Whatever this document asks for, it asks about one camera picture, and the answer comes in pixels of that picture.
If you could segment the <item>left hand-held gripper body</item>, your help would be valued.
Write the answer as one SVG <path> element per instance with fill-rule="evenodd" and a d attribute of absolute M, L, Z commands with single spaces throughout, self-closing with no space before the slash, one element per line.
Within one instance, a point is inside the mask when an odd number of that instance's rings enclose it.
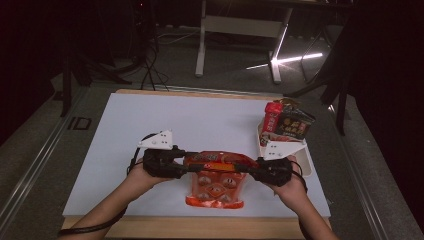
<path fill-rule="evenodd" d="M 143 168 L 149 175 L 179 179 L 187 173 L 184 165 L 175 162 L 175 159 L 183 158 L 187 152 L 173 144 L 171 130 L 145 136 L 138 147 L 144 150 Z"/>

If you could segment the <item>orange clear sausage packet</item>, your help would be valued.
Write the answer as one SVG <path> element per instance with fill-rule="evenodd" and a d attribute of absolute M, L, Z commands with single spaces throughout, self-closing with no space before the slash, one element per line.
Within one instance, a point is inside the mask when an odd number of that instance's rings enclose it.
<path fill-rule="evenodd" d="M 240 199 L 246 178 L 245 173 L 200 171 L 191 174 L 191 192 L 186 196 L 187 205 L 204 208 L 240 209 Z"/>

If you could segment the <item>metal floor rail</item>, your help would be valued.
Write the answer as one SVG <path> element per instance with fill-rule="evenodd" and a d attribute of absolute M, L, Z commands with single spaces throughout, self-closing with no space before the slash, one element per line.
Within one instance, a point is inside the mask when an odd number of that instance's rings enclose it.
<path fill-rule="evenodd" d="M 332 104 L 328 111 L 336 120 L 338 104 Z M 385 227 L 384 183 L 392 182 L 391 174 L 384 162 L 380 149 L 355 104 L 347 104 L 344 118 L 345 135 L 339 139 L 347 156 L 347 168 L 353 186 L 375 240 L 389 240 Z"/>
<path fill-rule="evenodd" d="M 0 147 L 0 238 L 14 221 L 88 91 L 89 87 L 75 91 L 63 117 L 61 102 L 48 100 Z"/>

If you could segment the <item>red and black food packet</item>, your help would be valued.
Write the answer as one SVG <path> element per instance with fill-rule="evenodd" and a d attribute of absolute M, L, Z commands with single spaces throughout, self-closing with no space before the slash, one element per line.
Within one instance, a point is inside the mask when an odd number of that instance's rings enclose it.
<path fill-rule="evenodd" d="M 279 100 L 266 104 L 262 132 L 286 136 L 290 140 L 304 140 L 315 117 L 299 107 L 284 107 Z"/>

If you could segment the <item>white metal table frame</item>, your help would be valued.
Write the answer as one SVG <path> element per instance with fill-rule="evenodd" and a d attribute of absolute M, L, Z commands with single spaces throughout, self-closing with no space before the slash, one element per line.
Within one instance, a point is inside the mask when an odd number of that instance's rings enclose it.
<path fill-rule="evenodd" d="M 200 39 L 195 68 L 196 77 L 203 76 L 206 52 L 205 37 L 207 32 L 213 32 L 274 38 L 276 40 L 276 45 L 274 49 L 268 53 L 269 61 L 267 66 L 270 68 L 273 82 L 275 84 L 280 84 L 282 82 L 278 56 L 288 30 L 293 11 L 292 8 L 288 8 L 285 11 L 284 19 L 281 22 L 208 15 L 206 9 L 207 0 L 202 0 Z"/>

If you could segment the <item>black chair legs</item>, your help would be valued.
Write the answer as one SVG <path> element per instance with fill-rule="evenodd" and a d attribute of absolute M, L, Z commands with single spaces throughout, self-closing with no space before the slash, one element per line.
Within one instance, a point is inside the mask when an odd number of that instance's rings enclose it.
<path fill-rule="evenodd" d="M 344 118 L 346 113 L 345 107 L 347 100 L 348 78 L 342 77 L 335 68 L 335 51 L 333 50 L 342 30 L 343 27 L 341 25 L 325 25 L 319 30 L 318 34 L 308 43 L 307 48 L 300 55 L 300 69 L 307 85 L 304 88 L 287 93 L 287 96 L 297 98 L 321 86 L 326 85 L 326 89 L 321 95 L 320 101 L 322 104 L 330 106 L 333 103 L 334 99 L 338 98 L 335 124 L 338 132 L 342 136 L 344 136 Z M 329 48 L 328 56 L 322 66 L 315 72 L 315 74 L 311 78 L 309 78 L 305 72 L 304 61 L 308 53 L 313 48 L 314 44 L 320 38 L 324 39 L 327 44 L 327 47 Z"/>

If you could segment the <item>black metal stand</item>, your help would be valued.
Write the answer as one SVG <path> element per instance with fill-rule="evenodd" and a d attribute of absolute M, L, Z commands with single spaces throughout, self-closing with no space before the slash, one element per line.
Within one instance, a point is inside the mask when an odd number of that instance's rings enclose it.
<path fill-rule="evenodd" d="M 112 80 L 113 82 L 119 84 L 129 84 L 129 81 L 119 77 L 119 74 L 134 70 L 138 63 L 139 60 L 134 60 L 130 65 L 117 69 L 108 69 L 90 59 L 81 51 L 69 50 L 66 52 L 63 57 L 62 91 L 59 97 L 59 99 L 62 101 L 61 116 L 66 116 L 72 106 L 72 76 L 74 76 L 77 82 L 81 85 L 88 86 L 92 82 L 90 74 L 88 73 L 88 69 L 92 69 L 105 78 Z"/>

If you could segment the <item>white table sheet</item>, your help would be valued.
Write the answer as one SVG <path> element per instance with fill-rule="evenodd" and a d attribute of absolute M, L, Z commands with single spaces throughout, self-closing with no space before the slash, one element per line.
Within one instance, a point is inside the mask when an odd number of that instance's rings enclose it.
<path fill-rule="evenodd" d="M 186 151 L 220 150 L 259 155 L 257 126 L 264 100 L 113 93 L 107 102 L 63 215 L 81 216 L 112 192 L 126 176 L 136 145 L 151 133 L 170 130 Z M 185 203 L 191 176 L 156 185 L 132 202 L 128 216 L 276 217 L 294 213 L 273 191 L 248 176 L 240 209 L 193 207 Z"/>

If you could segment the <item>person's left hand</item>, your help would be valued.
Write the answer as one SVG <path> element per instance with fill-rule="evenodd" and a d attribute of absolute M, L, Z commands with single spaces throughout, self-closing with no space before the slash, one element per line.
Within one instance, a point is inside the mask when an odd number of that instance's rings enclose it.
<path fill-rule="evenodd" d="M 165 181 L 170 181 L 170 178 L 151 176 L 144 169 L 143 160 L 139 159 L 124 181 L 125 192 L 129 194 L 132 200 L 135 200 L 155 185 Z"/>

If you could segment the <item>white divided container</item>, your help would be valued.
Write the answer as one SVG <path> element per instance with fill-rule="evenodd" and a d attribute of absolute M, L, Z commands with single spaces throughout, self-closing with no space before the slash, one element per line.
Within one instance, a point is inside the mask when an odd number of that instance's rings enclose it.
<path fill-rule="evenodd" d="M 302 169 L 302 175 L 312 174 L 312 161 L 305 140 L 290 140 L 286 136 L 277 136 L 274 133 L 263 133 L 263 121 L 258 124 L 257 136 L 259 155 L 265 160 L 276 160 L 292 156 Z"/>

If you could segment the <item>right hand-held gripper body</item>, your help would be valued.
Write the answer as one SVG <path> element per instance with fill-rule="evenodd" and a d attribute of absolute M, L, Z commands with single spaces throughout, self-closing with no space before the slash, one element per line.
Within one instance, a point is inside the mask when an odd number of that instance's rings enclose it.
<path fill-rule="evenodd" d="M 259 156 L 256 161 L 258 163 L 258 172 L 253 173 L 253 178 L 262 183 L 281 187 L 289 182 L 294 174 L 291 161 L 289 157 L 276 160 L 265 160 L 263 157 Z M 299 177 L 302 179 L 304 186 L 306 186 L 306 181 L 302 175 L 302 169 L 297 162 L 296 164 L 300 171 Z"/>

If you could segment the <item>person's right hand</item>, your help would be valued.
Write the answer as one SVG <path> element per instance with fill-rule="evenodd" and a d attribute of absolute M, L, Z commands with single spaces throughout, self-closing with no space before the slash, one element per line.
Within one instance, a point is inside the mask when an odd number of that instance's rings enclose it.
<path fill-rule="evenodd" d="M 299 177 L 300 171 L 295 160 L 291 161 L 291 166 L 294 171 L 291 180 L 281 187 L 271 185 L 270 188 L 289 209 L 301 216 L 307 210 L 310 201 L 302 179 Z"/>

